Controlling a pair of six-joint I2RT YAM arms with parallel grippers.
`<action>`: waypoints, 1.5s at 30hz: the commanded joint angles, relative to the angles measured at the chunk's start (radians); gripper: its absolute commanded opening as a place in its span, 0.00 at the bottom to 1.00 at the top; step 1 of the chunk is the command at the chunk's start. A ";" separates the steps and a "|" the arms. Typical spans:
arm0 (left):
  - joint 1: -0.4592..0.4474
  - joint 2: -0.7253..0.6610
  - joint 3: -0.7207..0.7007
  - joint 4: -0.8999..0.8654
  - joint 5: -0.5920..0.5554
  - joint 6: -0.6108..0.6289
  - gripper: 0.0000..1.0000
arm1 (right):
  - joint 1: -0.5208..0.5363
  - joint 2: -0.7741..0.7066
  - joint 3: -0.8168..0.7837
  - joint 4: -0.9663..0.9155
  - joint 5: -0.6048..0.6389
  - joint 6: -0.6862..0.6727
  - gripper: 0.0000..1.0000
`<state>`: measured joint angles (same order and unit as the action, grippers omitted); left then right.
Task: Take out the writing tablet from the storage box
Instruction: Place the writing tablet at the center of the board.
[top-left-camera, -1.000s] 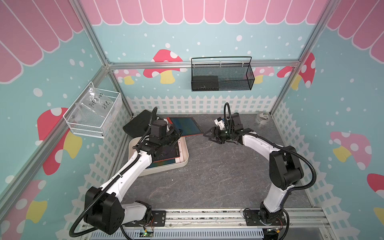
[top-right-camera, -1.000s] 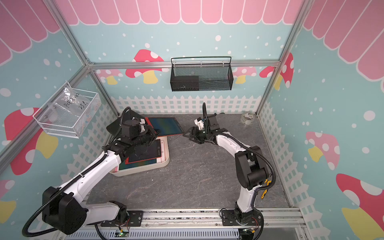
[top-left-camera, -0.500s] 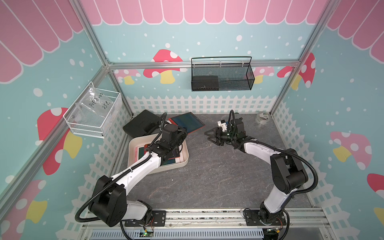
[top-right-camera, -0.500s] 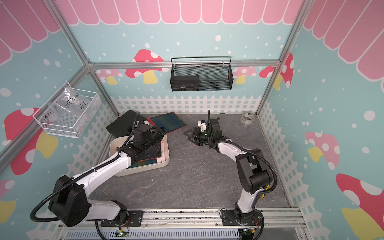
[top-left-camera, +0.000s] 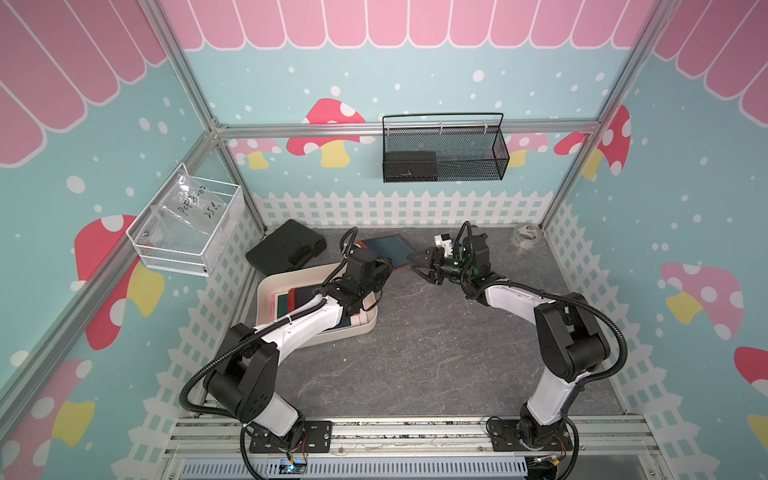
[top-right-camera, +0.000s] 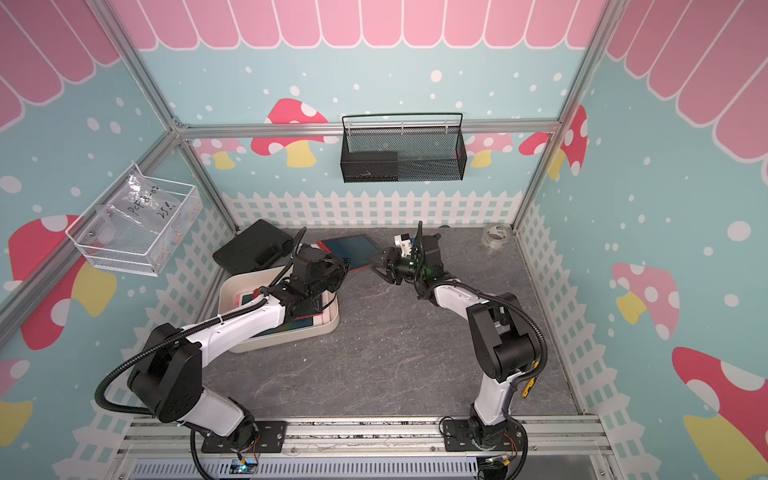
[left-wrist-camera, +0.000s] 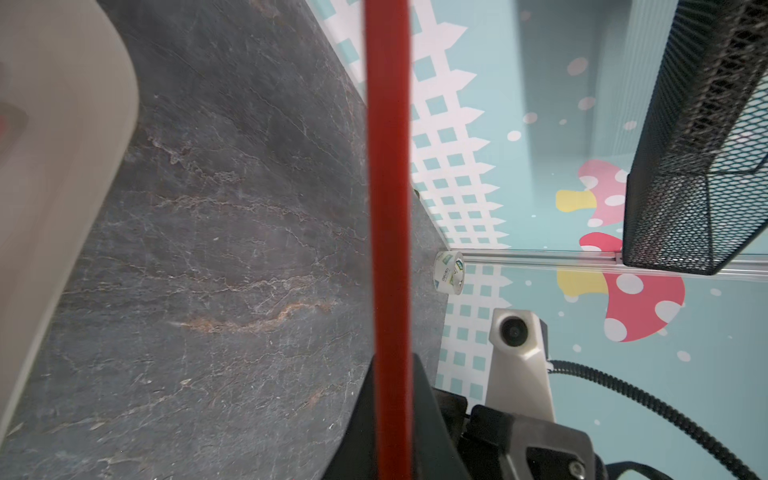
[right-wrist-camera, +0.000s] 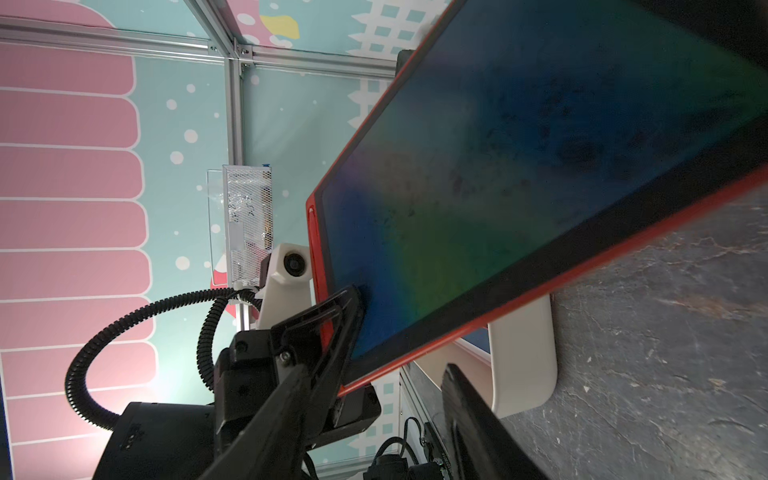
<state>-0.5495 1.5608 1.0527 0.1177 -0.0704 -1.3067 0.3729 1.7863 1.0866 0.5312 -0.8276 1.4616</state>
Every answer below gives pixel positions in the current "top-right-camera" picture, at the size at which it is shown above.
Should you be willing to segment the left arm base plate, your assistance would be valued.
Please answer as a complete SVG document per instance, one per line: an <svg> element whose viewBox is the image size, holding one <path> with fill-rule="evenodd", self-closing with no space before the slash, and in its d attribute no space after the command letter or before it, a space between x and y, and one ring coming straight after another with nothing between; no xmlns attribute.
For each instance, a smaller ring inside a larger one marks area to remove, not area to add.
<svg viewBox="0 0 768 480"><path fill-rule="evenodd" d="M227 437L220 437L215 434L206 436L201 450L205 454L280 453L286 439L287 426L286 421L244 421Z"/></svg>

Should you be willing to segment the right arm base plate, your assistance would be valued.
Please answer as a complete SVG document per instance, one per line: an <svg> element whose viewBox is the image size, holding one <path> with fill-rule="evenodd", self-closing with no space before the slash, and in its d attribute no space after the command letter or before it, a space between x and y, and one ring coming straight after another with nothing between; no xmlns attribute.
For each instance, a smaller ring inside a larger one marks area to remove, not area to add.
<svg viewBox="0 0 768 480"><path fill-rule="evenodd" d="M443 417L438 431L448 452L522 452L528 447L526 430L510 420L489 426L475 417Z"/></svg>

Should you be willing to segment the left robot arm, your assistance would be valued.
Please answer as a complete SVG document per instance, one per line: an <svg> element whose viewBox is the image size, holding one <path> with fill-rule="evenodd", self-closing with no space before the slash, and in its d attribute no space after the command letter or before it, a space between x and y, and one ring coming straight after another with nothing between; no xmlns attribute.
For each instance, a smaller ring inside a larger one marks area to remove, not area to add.
<svg viewBox="0 0 768 480"><path fill-rule="evenodd" d="M259 438L253 415L206 388L204 368L251 337L300 314L324 310L324 294L339 290L349 266L347 258L300 245L271 283L255 288L250 302L183 328L169 323L154 328L139 353L100 381L96 404L114 413L180 424L235 452L251 447Z"/></svg>

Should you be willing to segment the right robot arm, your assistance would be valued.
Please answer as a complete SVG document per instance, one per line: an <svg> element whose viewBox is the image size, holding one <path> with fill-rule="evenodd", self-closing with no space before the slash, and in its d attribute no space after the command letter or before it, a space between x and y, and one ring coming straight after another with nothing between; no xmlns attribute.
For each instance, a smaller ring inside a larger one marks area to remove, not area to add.
<svg viewBox="0 0 768 480"><path fill-rule="evenodd" d="M472 442L480 450L519 449L525 430L510 414L511 400L520 384L536 379L546 367L546 339L515 294L487 293L447 272L439 239L421 229L414 237L399 235L393 247L369 257L371 268L389 284L412 285L419 299L468 323L483 378L466 426L443 432L446 446Z"/></svg>

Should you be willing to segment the cream plastic storage box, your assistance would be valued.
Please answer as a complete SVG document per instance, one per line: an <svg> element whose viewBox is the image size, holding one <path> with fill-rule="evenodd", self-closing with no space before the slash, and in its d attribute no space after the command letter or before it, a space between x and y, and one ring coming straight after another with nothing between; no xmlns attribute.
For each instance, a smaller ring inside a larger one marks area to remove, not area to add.
<svg viewBox="0 0 768 480"><path fill-rule="evenodd" d="M234 275L225 280L219 290L218 312L225 313L250 302L253 291L268 285L280 270L281 267L269 268ZM293 316L286 314L282 324L240 342L230 352L245 353L333 332L339 324L338 300L334 294L325 291L320 306L324 310L317 310L312 315L308 311L302 314L296 312Z"/></svg>

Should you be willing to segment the red writing tablet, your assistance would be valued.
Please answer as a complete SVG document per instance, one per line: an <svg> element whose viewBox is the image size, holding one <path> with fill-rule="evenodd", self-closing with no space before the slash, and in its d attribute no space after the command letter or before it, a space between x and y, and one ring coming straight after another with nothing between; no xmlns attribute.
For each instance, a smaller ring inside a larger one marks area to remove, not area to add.
<svg viewBox="0 0 768 480"><path fill-rule="evenodd" d="M379 247L365 234L318 240L316 244L325 252L348 259L350 272L369 267L369 258L379 251Z"/></svg>
<svg viewBox="0 0 768 480"><path fill-rule="evenodd" d="M282 286L273 289L261 287L252 292L253 298L274 297L283 307L282 322L301 317L311 317L326 309L322 302L323 293L309 296Z"/></svg>

